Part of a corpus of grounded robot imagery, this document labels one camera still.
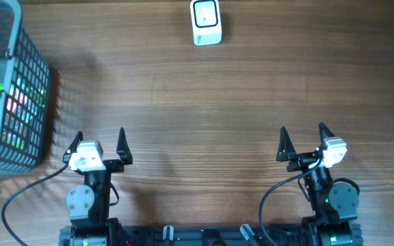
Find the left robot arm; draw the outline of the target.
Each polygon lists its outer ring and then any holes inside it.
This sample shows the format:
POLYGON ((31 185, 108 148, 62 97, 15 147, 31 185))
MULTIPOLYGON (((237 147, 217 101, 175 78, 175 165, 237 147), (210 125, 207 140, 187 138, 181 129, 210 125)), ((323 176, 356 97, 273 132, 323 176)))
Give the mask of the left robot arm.
POLYGON ((83 176, 83 184, 70 189, 65 198, 71 227, 60 230, 60 245, 123 245, 133 244, 117 218, 109 217, 110 192, 117 192, 111 183, 113 173, 122 173, 133 163, 124 129, 116 146, 117 159, 104 160, 99 141, 84 141, 78 132, 63 155, 63 162, 83 176))

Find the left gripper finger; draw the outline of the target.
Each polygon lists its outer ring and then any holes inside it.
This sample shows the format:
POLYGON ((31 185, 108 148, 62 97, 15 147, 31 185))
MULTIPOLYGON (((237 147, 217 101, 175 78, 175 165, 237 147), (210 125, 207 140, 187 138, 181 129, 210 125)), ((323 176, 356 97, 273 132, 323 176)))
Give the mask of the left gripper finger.
POLYGON ((125 164, 125 165, 131 165, 133 163, 133 156, 132 153, 129 149, 126 135, 124 128, 120 128, 119 136, 118 136, 118 143, 116 147, 116 153, 118 154, 120 160, 125 164))
POLYGON ((77 147, 82 141, 83 141, 83 133, 81 131, 78 131, 77 134, 75 135, 75 138, 73 139, 73 142, 69 145, 69 147, 67 148, 67 150, 63 155, 64 163, 68 163, 70 161, 72 154, 77 152, 77 147))

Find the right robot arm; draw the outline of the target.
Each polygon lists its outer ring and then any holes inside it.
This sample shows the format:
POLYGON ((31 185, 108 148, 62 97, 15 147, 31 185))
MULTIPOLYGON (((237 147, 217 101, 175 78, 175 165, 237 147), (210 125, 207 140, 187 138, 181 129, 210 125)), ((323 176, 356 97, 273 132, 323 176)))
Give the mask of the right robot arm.
POLYGON ((280 130, 276 160, 287 162, 288 172, 301 172, 302 192, 310 202, 313 216, 302 219, 302 233, 307 245, 362 245, 358 218, 360 187, 348 178, 331 177, 330 168, 340 163, 347 144, 322 122, 321 144, 312 152, 297 153, 288 131, 280 130))

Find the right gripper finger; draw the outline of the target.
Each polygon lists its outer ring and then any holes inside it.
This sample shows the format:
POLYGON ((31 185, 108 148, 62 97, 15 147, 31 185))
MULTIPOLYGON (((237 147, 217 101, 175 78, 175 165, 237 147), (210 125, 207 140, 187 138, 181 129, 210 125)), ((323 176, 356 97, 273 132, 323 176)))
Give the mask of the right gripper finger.
POLYGON ((321 144, 323 146, 329 146, 330 141, 335 138, 335 135, 329 130, 329 128, 323 123, 319 123, 319 136, 321 139, 321 144))
POLYGON ((276 155, 276 161, 285 162, 296 159, 296 150, 285 126, 280 129, 280 142, 276 155))

